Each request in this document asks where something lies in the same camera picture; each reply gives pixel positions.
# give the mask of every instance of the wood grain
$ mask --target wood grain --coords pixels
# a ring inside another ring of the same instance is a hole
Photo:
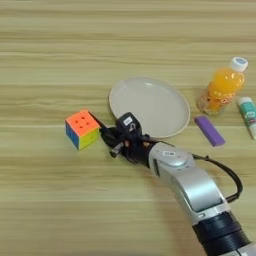
[[[245,184],[233,210],[256,240],[256,144],[232,104],[211,118],[212,148],[193,118],[212,72],[249,60],[256,101],[254,0],[0,0],[0,254],[204,255],[173,194],[148,170],[112,159],[102,141],[77,152],[64,119],[90,109],[106,124],[113,84],[149,76],[180,89],[189,127],[169,142],[235,168]],[[232,181],[202,164],[225,194]]]

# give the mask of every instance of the purple eraser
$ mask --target purple eraser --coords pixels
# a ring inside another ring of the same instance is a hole
[[[195,122],[214,147],[221,146],[225,143],[223,137],[218,133],[206,116],[196,117]]]

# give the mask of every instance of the silver robot arm segment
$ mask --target silver robot arm segment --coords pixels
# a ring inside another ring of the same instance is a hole
[[[256,256],[225,197],[191,154],[160,142],[148,161],[153,175],[174,192],[208,256]]]

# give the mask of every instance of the bottle label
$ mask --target bottle label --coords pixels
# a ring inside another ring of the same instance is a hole
[[[201,109],[207,114],[218,114],[232,101],[235,93],[225,93],[214,90],[212,83],[209,83],[208,89],[199,99]]]

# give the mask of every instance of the orange cube face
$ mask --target orange cube face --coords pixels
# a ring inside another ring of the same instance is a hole
[[[82,110],[66,119],[72,130],[78,135],[85,135],[97,128],[99,124],[90,115],[89,111]]]
[[[98,138],[99,124],[89,111],[82,110],[66,119],[66,133],[77,149],[82,149]]]

